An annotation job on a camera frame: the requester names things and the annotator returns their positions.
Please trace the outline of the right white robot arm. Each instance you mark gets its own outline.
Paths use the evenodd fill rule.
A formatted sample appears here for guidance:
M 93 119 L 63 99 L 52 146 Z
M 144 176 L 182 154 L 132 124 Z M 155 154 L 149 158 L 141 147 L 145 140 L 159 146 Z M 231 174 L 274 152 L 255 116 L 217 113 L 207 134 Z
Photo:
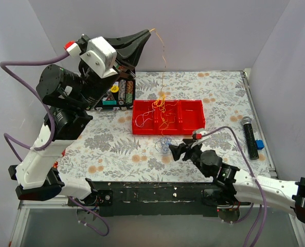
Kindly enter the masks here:
M 214 150 L 201 150 L 202 145 L 186 139 L 180 145 L 169 145 L 173 159 L 190 160 L 206 178 L 221 188 L 220 197 L 225 204 L 235 201 L 265 204 L 281 209 L 305 224 L 305 178 L 284 181 L 249 172 L 223 162 Z

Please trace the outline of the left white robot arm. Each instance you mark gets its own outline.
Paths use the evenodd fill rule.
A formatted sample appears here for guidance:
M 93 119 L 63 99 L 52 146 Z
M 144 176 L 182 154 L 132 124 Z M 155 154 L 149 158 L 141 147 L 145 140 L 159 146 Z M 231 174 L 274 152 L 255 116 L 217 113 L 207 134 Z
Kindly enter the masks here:
M 39 82 L 31 92 L 47 114 L 28 154 L 9 174 L 18 182 L 20 200 L 46 201 L 56 196 L 77 198 L 93 205 L 98 197 L 90 179 L 59 174 L 55 164 L 93 119 L 93 109 L 120 78 L 134 79 L 135 67 L 151 33 L 145 29 L 120 38 L 89 38 L 82 35 L 64 47 L 64 54 L 45 61 L 1 62 L 11 66 L 43 66 Z

